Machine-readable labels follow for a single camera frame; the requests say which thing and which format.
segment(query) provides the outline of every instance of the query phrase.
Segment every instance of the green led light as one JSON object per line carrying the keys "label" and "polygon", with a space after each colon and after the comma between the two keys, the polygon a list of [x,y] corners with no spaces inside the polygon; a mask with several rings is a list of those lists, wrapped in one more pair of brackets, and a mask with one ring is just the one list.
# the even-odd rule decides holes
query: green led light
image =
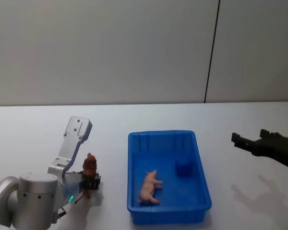
{"label": "green led light", "polygon": [[73,201],[73,195],[71,196],[71,198],[69,199],[69,203]]}

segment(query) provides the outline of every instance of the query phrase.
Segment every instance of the pink pig figurine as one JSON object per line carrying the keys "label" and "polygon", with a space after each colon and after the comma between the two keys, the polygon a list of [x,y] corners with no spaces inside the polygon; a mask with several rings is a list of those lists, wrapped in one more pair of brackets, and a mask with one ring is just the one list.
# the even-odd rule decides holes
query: pink pig figurine
{"label": "pink pig figurine", "polygon": [[153,195],[155,189],[162,188],[160,184],[162,181],[156,180],[157,171],[153,170],[152,172],[146,172],[146,177],[144,179],[143,186],[140,191],[140,202],[144,204],[159,204],[158,199],[154,199]]}

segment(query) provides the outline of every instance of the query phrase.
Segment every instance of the blue tray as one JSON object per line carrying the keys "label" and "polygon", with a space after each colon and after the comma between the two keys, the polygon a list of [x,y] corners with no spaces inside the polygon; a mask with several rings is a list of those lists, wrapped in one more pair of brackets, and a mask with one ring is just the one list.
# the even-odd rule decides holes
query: blue tray
{"label": "blue tray", "polygon": [[[193,161],[192,175],[180,177],[175,162]],[[155,190],[158,205],[139,203],[145,171],[157,170],[163,189]],[[128,136],[127,209],[134,224],[202,222],[211,207],[195,134],[192,131],[147,131]]]}

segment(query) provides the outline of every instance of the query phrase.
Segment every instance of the brown animal figurine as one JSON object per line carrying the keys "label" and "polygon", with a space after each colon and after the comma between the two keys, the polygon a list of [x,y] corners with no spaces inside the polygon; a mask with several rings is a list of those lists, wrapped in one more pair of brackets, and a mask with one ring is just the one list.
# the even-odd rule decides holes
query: brown animal figurine
{"label": "brown animal figurine", "polygon": [[[84,160],[82,168],[84,176],[86,176],[88,179],[95,178],[97,170],[97,161],[96,158],[91,153],[87,155],[87,158]],[[91,198],[90,190],[84,190],[82,196],[75,203],[77,203],[83,196],[86,196],[86,198],[90,199]]]}
{"label": "brown animal figurine", "polygon": [[140,191],[140,202],[144,204],[159,204],[158,199],[153,198],[155,189],[162,188],[162,181],[156,180],[157,171],[146,172],[146,177]]}

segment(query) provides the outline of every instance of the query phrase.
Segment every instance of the white table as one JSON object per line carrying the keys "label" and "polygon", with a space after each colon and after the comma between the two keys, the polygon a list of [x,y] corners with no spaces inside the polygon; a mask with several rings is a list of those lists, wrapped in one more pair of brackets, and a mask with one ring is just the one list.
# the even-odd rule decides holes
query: white table
{"label": "white table", "polygon": [[[288,168],[230,141],[232,132],[256,140],[261,128],[288,137],[288,103],[0,107],[0,179],[46,172],[72,115],[89,118],[93,129],[71,170],[81,170],[91,152],[102,185],[52,230],[288,229]],[[202,224],[134,226],[126,208],[127,135],[169,129],[195,132],[212,208]]]}

